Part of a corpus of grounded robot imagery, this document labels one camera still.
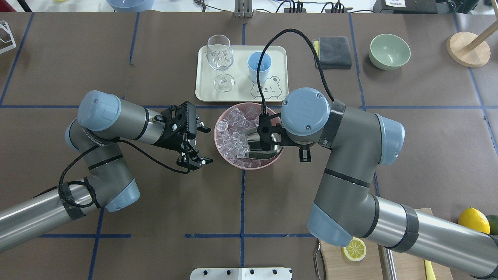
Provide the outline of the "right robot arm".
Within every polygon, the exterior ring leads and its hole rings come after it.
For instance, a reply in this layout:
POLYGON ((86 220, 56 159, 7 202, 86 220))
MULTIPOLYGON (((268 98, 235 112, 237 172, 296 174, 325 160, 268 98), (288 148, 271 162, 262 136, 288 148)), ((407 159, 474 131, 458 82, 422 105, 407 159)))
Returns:
POLYGON ((310 161, 313 144, 331 151, 312 204, 308 230, 331 245, 346 247, 353 237, 387 249, 458 269, 473 278, 497 278, 497 238, 372 195, 370 183, 378 165, 399 155, 405 129, 379 114, 328 100, 320 91, 301 87, 284 99, 281 123, 272 126, 262 100, 260 143, 299 146, 300 161, 310 161))

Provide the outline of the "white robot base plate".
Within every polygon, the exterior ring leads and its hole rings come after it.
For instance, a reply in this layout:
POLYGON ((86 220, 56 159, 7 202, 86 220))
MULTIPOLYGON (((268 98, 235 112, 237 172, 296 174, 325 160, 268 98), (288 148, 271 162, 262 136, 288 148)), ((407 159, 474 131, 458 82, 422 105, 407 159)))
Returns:
POLYGON ((292 269, 263 268, 199 268, 190 274, 191 280, 292 280, 292 269))

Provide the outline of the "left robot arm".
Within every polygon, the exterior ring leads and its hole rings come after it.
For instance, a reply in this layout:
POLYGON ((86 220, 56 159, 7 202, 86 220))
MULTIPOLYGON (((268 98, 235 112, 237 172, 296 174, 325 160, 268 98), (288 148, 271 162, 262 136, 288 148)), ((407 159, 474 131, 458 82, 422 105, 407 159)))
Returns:
POLYGON ((1 212, 1 252, 94 210, 115 212, 136 202, 139 189, 120 142, 176 151, 183 170, 173 171, 180 174, 211 163, 195 146, 197 132, 209 133, 210 128, 189 101, 158 113, 113 94, 88 92, 65 132, 67 145, 80 155, 62 171, 56 186, 1 212))

